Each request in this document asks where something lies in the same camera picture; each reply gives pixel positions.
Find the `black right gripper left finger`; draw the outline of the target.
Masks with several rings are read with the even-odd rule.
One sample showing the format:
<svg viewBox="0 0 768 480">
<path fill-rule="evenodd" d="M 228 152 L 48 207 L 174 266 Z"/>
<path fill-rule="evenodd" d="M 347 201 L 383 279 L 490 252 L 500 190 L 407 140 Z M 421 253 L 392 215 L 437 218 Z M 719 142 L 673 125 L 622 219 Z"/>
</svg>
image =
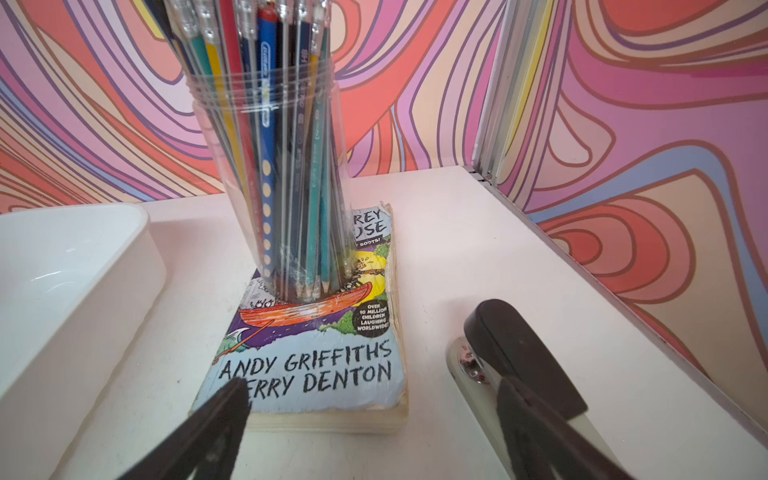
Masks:
<svg viewBox="0 0 768 480">
<path fill-rule="evenodd" d="M 229 479 L 249 415 L 246 381 L 234 378 L 122 477 Z"/>
</svg>

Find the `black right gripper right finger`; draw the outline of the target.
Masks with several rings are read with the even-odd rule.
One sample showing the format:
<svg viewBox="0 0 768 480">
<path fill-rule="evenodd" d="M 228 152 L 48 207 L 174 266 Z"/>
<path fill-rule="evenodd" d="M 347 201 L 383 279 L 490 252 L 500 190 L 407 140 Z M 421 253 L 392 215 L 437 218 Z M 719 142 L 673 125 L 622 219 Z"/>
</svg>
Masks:
<svg viewBox="0 0 768 480">
<path fill-rule="evenodd" d="M 517 479 L 629 479 L 522 381 L 504 377 L 497 416 Z"/>
</svg>

